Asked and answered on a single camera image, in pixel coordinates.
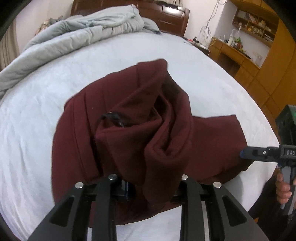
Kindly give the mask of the person right hand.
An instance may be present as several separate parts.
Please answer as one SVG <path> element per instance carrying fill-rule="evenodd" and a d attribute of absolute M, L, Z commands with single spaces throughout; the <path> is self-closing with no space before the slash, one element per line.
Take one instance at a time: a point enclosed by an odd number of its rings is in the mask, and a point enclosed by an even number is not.
<path fill-rule="evenodd" d="M 276 175 L 276 195 L 277 195 L 277 201 L 280 204 L 286 204 L 290 197 L 292 196 L 292 192 L 291 192 L 291 186 L 284 182 L 283 180 L 283 174 L 282 173 L 278 173 Z"/>

